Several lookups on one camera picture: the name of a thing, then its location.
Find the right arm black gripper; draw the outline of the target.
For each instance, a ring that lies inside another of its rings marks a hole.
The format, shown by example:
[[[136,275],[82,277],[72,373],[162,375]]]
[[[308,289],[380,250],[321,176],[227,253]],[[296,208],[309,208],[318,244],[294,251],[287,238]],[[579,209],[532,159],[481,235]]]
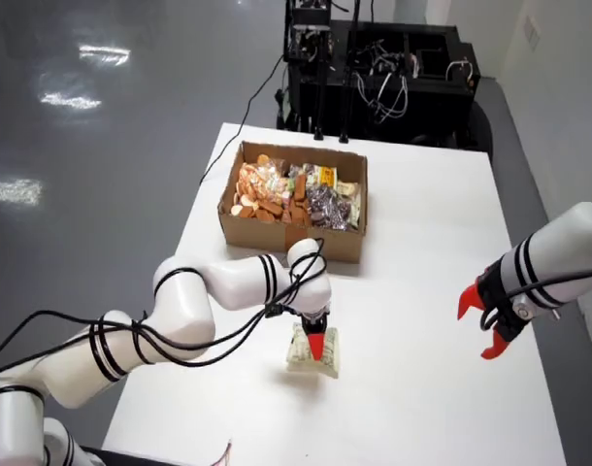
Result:
[[[528,284],[523,265],[491,264],[460,295],[457,319],[460,320],[470,308],[483,311],[480,326],[492,331],[492,344],[481,352],[485,360],[501,356],[529,322],[536,316],[536,303],[529,296],[511,293]]]

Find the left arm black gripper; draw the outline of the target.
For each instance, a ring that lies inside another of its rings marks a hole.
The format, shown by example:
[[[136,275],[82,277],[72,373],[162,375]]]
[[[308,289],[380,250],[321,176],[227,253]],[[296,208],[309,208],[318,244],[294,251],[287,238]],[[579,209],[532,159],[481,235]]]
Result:
[[[327,303],[316,311],[305,312],[297,309],[297,316],[301,319],[302,328],[307,335],[312,359],[319,361],[324,353],[325,332],[331,305]]]

